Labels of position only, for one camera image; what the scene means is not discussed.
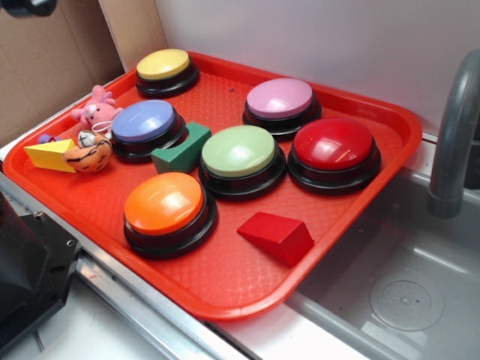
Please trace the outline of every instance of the green block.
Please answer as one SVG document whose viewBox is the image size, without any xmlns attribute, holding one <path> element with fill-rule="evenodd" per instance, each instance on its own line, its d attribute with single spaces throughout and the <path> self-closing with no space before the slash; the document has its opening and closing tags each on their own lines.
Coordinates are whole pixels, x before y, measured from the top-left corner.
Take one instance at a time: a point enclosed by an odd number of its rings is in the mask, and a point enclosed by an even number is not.
<svg viewBox="0 0 480 360">
<path fill-rule="evenodd" d="M 172 148 L 156 148 L 151 152 L 157 173 L 190 173 L 198 167 L 203 145 L 212 132 L 196 122 L 191 122 L 186 128 L 188 137 L 184 142 Z"/>
</svg>

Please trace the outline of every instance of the yellow button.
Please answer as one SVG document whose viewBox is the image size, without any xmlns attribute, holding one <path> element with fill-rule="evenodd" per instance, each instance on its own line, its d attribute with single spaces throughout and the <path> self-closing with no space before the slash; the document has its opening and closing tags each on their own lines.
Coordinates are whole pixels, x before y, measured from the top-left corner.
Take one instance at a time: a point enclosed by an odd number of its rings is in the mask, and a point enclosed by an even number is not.
<svg viewBox="0 0 480 360">
<path fill-rule="evenodd" d="M 183 172 L 165 172 L 133 189 L 124 216 L 138 233 L 161 236 L 188 225 L 202 207 L 203 191 L 195 178 Z"/>
<path fill-rule="evenodd" d="M 136 72 L 145 80 L 173 77 L 190 64 L 188 53 L 180 49 L 163 49 L 147 55 L 136 65 Z"/>
</svg>

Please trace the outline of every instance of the faucet spout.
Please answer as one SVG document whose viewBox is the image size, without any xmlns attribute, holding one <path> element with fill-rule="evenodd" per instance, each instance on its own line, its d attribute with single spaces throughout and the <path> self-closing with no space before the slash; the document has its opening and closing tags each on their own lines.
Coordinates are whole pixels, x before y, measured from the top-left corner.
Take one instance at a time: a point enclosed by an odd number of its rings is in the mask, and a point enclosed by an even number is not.
<svg viewBox="0 0 480 360">
<path fill-rule="evenodd" d="M 427 198 L 428 211 L 438 218 L 453 218 L 460 213 L 464 186 L 480 187 L 479 116 L 477 49 L 468 53 L 458 68 L 443 113 Z"/>
</svg>

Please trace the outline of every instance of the plastic tray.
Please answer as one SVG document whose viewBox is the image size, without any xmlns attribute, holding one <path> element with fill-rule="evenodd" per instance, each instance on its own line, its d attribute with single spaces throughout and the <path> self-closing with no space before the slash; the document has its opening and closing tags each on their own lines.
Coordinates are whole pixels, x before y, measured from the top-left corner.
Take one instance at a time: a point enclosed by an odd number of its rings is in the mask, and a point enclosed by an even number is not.
<svg viewBox="0 0 480 360">
<path fill-rule="evenodd" d="M 275 73 L 190 54 L 200 69 L 199 82 L 167 100 L 185 121 L 215 134 L 242 124 L 248 92 L 282 77 Z M 107 86 L 119 107 L 145 100 L 126 73 Z M 171 260 L 147 260 L 131 251 L 123 234 L 123 207 L 129 193 L 156 175 L 153 163 L 128 164 L 113 158 L 101 172 L 66 173 L 33 166 L 24 146 L 41 134 L 68 134 L 77 123 L 65 111 L 28 135 L 8 154 L 4 173 L 186 311 L 204 320 L 238 320 L 283 302 L 347 227 L 385 187 L 416 150 L 422 129 L 409 111 L 389 103 L 310 84 L 322 104 L 322 117 L 348 116 L 366 125 L 382 153 L 380 174 L 362 191 L 320 196 L 296 187 L 287 176 L 273 192 L 247 202 L 217 201 L 219 221 L 199 249 Z M 281 142 L 286 155 L 290 142 Z M 254 247 L 236 230 L 257 212 L 304 221 L 315 245 L 293 268 Z"/>
</svg>

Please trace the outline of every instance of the sink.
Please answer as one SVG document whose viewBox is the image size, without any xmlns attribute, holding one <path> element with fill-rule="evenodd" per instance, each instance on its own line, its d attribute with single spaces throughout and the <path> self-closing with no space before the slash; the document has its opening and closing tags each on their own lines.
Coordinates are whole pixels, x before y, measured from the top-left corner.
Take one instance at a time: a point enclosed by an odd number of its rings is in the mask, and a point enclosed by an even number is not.
<svg viewBox="0 0 480 360">
<path fill-rule="evenodd" d="M 480 194 L 440 219 L 429 181 L 402 169 L 287 304 L 370 359 L 478 359 Z"/>
</svg>

